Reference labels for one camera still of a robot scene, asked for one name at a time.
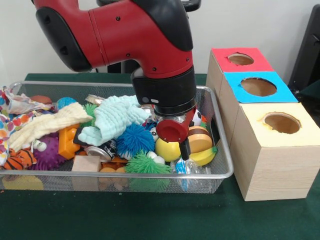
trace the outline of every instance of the red robot arm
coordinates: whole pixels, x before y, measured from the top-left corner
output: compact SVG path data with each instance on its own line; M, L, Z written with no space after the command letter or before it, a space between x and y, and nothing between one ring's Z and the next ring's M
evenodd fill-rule
M180 0L121 0L91 10L80 10L78 0L32 2L43 32L70 69L136 60L141 69L132 74L132 84L139 103L154 104L163 117L159 136L167 142L187 139L196 83L191 31Z

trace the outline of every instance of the green tablecloth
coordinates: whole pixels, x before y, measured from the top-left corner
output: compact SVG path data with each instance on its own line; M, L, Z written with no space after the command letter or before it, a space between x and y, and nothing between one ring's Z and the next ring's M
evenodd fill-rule
M29 74L26 79L124 83L129 76ZM197 79L204 84L206 77ZM215 194L5 190L0 240L318 240L319 215L319 174L307 199L261 202L244 202L234 176Z

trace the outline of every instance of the wire mesh basket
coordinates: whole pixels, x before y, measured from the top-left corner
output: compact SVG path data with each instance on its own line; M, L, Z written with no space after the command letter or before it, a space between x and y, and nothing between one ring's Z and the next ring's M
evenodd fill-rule
M11 88L17 95L43 95L53 102L71 97L80 104L86 103L88 94L104 98L135 94L131 84L113 83L23 81ZM214 92L198 86L196 97L199 111L211 123L207 129L218 147L213 161L205 166L207 174L73 172L73 161L69 160L52 171L0 170L0 189L213 194L223 179L233 174L234 168Z

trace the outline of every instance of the light blue towel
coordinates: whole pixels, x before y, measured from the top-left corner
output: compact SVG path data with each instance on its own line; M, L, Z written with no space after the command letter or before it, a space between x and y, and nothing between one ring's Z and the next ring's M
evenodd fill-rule
M78 139L93 146L100 146L122 135L127 126L141 125L150 116L139 108L137 97L111 96L94 110L95 126L83 128Z

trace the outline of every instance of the circular hole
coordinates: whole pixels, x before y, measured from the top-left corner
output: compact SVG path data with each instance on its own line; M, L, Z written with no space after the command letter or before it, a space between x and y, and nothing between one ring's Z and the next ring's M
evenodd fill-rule
M255 62L252 57L239 52L231 54L230 56L228 56L228 59L233 64L241 66L251 65Z
M300 122L289 114L277 112L269 114L264 122L279 133L294 134L299 131Z
M252 95L266 97L277 92L277 87L266 79L260 77L249 77L241 82L244 90Z

